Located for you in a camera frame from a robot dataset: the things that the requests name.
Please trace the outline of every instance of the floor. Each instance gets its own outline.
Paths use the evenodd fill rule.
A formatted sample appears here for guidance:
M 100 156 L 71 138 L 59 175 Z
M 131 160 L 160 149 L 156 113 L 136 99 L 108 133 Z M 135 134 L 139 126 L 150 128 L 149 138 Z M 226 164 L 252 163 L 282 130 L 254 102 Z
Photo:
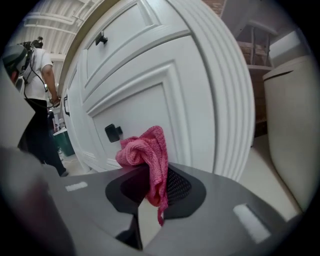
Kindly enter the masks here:
M 78 175 L 97 173 L 97 171 L 95 171 L 93 169 L 89 172 L 86 172 L 82 168 L 82 166 L 81 166 L 81 164 L 75 154 L 71 155 L 71 156 L 64 156 L 63 154 L 60 153 L 59 155 L 60 155 L 60 159 L 62 160 L 63 166 L 69 172 L 70 176 L 78 176 Z
M 146 198 L 138 208 L 138 222 L 142 246 L 145 248 L 161 229 L 158 208 L 151 205 Z
M 301 213 L 272 163 L 267 135 L 254 139 L 239 183 L 271 205 L 286 221 Z

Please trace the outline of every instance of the ceiling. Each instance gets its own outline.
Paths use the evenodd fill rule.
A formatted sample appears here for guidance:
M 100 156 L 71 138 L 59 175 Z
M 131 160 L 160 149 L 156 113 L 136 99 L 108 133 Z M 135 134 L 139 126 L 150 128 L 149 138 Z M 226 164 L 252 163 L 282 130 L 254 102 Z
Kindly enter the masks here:
M 51 54 L 55 81 L 69 47 L 88 16 L 103 0 L 43 0 L 28 13 L 8 42 L 9 46 L 43 37 L 43 49 Z

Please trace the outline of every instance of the toilet tank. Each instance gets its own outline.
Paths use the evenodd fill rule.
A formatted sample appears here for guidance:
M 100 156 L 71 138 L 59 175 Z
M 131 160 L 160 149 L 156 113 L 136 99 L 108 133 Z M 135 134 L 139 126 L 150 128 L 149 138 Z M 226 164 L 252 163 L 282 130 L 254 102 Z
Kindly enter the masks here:
M 299 57 L 264 75 L 263 80 L 271 158 L 302 210 L 306 210 L 320 174 L 318 66 L 310 56 Z

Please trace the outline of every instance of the pink cloth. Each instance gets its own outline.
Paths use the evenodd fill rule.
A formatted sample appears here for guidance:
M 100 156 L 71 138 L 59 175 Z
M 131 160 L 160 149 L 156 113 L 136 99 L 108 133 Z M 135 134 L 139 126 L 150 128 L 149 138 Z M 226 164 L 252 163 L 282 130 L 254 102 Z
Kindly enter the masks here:
M 150 168 L 150 191 L 146 198 L 158 208 L 158 221 L 162 226 L 161 214 L 168 208 L 167 176 L 168 153 L 164 131 L 160 126 L 153 126 L 140 137 L 122 140 L 121 150 L 116 154 L 116 161 L 123 166 L 136 166 L 147 163 Z

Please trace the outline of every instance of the person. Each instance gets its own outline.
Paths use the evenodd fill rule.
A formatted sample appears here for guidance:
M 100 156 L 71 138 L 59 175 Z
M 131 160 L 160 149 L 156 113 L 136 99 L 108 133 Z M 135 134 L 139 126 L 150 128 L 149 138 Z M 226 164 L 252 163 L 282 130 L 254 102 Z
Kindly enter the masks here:
M 36 156 L 43 164 L 54 166 L 61 177 L 69 173 L 63 166 L 56 150 L 53 139 L 49 134 L 47 121 L 46 87 L 51 93 L 50 102 L 55 106 L 60 104 L 55 86 L 55 76 L 50 54 L 43 47 L 42 37 L 34 40 L 31 45 L 35 48 L 30 64 L 24 72 L 24 97 L 33 108 L 35 114 L 25 130 L 25 140 L 28 151 Z

